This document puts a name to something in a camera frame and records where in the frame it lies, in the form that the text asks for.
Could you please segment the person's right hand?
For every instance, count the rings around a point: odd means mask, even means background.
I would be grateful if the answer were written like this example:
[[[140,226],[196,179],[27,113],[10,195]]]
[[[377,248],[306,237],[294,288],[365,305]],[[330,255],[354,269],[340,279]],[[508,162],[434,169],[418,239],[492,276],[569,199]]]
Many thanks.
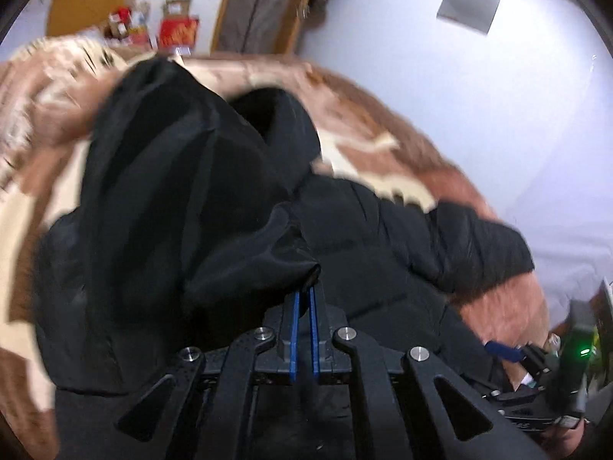
[[[584,421],[579,422],[575,429],[550,427],[541,434],[541,447],[551,459],[564,459],[579,447],[584,432]]]

